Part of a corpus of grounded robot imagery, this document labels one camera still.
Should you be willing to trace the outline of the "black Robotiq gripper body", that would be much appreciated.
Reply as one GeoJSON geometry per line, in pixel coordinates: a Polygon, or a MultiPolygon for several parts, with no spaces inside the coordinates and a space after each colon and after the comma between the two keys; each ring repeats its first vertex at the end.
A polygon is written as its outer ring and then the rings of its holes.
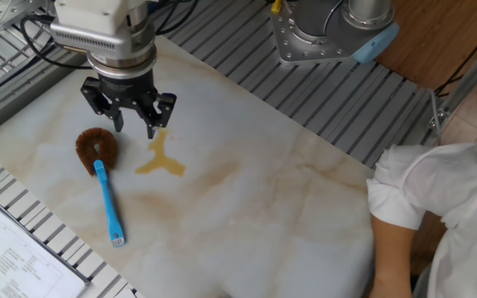
{"type": "Polygon", "coordinates": [[[143,108],[154,108],[157,89],[152,70],[131,79],[112,79],[102,74],[98,74],[98,78],[101,99],[97,98],[97,105],[101,109],[110,109],[109,101],[113,102],[115,99],[127,99],[131,106],[133,100],[136,100],[143,108]]]}

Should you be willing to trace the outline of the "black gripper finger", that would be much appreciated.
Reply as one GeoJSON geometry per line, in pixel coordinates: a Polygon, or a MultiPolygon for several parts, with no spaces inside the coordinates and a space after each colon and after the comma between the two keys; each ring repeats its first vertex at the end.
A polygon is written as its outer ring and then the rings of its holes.
{"type": "Polygon", "coordinates": [[[176,104],[176,95],[145,94],[137,100],[137,113],[147,127],[147,136],[153,139],[155,131],[166,127],[176,104]]]}
{"type": "Polygon", "coordinates": [[[96,114],[104,115],[112,120],[116,132],[122,131],[123,116],[120,111],[120,102],[117,99],[113,102],[109,101],[108,97],[101,92],[98,79],[87,77],[80,91],[96,114]]]}

